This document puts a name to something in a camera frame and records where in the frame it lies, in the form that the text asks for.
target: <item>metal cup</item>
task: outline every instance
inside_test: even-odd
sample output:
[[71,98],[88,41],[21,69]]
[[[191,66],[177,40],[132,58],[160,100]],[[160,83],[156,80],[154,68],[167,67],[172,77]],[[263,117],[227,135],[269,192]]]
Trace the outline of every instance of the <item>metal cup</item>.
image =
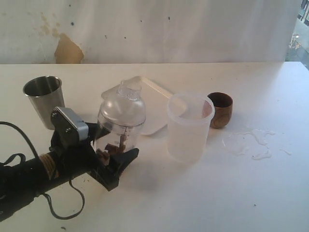
[[23,92],[47,129],[54,130],[50,117],[56,106],[64,105],[61,80],[55,76],[40,76],[25,84]]

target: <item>brown wooden cup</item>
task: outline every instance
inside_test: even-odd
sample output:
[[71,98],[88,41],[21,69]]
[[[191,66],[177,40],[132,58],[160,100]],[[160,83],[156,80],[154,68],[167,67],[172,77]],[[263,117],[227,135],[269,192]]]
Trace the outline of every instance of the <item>brown wooden cup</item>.
[[213,102],[215,113],[211,120],[211,127],[220,129],[225,127],[231,119],[233,99],[225,93],[211,93],[208,95]]

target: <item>plastic container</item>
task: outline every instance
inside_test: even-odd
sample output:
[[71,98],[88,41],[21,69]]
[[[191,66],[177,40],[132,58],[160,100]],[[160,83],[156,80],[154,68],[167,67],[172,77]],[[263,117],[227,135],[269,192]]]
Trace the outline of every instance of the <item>plastic container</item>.
[[[179,105],[186,111],[179,111]],[[179,93],[168,102],[168,151],[181,162],[196,162],[204,152],[214,106],[206,94]]]
[[[138,83],[122,81],[101,104],[98,114],[98,131],[95,149],[103,163],[109,163],[110,155],[124,153],[135,147],[146,120],[145,104],[140,97]],[[103,137],[102,131],[109,133]]]

